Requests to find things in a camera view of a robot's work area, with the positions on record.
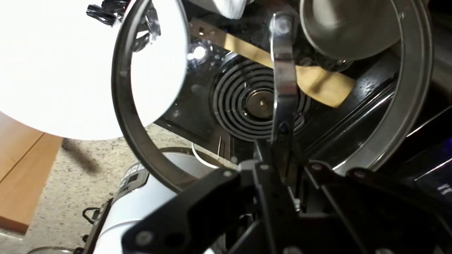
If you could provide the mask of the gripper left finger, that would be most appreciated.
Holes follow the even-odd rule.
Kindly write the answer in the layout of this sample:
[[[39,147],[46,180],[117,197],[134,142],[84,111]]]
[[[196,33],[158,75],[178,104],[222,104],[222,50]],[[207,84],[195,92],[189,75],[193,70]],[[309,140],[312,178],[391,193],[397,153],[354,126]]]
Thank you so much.
[[[268,164],[216,170],[128,229],[123,254],[202,254],[246,214],[258,218],[227,254],[275,254],[270,202],[278,185]]]

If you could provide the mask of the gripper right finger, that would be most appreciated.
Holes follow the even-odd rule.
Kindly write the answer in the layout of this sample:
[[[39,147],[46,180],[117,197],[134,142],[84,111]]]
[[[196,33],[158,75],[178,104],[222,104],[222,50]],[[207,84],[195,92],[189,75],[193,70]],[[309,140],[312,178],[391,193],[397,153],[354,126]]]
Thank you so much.
[[[286,233],[299,254],[452,254],[450,207],[378,173],[288,164],[301,201]]]

